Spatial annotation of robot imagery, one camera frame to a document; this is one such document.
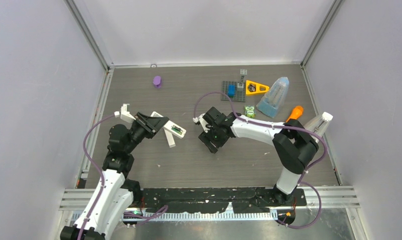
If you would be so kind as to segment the white air conditioner remote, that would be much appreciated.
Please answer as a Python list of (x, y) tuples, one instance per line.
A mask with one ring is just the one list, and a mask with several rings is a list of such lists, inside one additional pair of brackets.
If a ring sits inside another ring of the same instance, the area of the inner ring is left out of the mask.
[[(178, 127), (178, 128), (181, 128), (182, 131), (183, 131), (183, 134), (178, 134), (178, 133), (176, 133), (175, 131), (173, 131), (173, 130), (172, 130), (172, 127), (173, 127), (173, 126), (176, 126), (176, 127)], [(178, 138), (180, 138), (180, 139), (184, 138), (185, 135), (186, 135), (186, 129), (184, 129), (183, 127), (179, 126), (178, 124), (176, 124), (176, 123), (174, 123), (174, 122), (172, 122), (172, 121), (170, 121), (170, 120), (164, 125), (163, 129), (164, 129), (164, 130), (168, 130), (168, 131), (171, 132), (174, 136), (176, 136), (176, 137), (178, 137)]]

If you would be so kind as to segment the green lego stick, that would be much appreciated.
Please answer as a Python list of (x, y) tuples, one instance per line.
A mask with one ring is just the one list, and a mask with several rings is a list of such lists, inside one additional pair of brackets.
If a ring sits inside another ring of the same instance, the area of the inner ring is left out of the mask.
[(181, 128), (173, 126), (172, 130), (175, 131), (176, 133), (178, 133), (179, 135), (183, 134), (183, 131)]

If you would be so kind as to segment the slim white remote control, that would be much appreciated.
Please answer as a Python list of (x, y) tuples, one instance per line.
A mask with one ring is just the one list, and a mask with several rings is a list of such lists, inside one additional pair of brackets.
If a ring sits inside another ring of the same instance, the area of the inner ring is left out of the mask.
[(168, 130), (165, 130), (164, 132), (165, 132), (166, 140), (167, 140), (169, 147), (170, 148), (175, 147), (176, 143), (174, 141), (173, 134), (171, 132), (169, 132)]

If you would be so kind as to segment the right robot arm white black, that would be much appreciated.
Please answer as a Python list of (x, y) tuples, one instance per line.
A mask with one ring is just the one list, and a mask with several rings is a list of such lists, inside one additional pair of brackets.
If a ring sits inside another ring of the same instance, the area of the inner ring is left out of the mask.
[(202, 126), (199, 139), (213, 154), (230, 138), (247, 138), (273, 146), (283, 165), (272, 191), (280, 205), (287, 205), (294, 199), (294, 190), (303, 172), (319, 150), (317, 140), (294, 119), (289, 122), (254, 121), (240, 113), (225, 115), (211, 107), (193, 121)]

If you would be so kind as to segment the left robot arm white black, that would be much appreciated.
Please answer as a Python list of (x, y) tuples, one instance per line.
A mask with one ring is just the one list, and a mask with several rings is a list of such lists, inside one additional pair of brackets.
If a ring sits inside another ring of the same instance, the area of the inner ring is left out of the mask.
[(83, 213), (72, 226), (60, 232), (62, 240), (109, 240), (128, 207), (142, 201), (140, 183), (128, 179), (134, 163), (132, 151), (144, 140), (153, 138), (168, 117), (154, 117), (140, 112), (131, 127), (116, 124), (109, 130), (108, 152), (102, 167), (95, 166), (100, 180)]

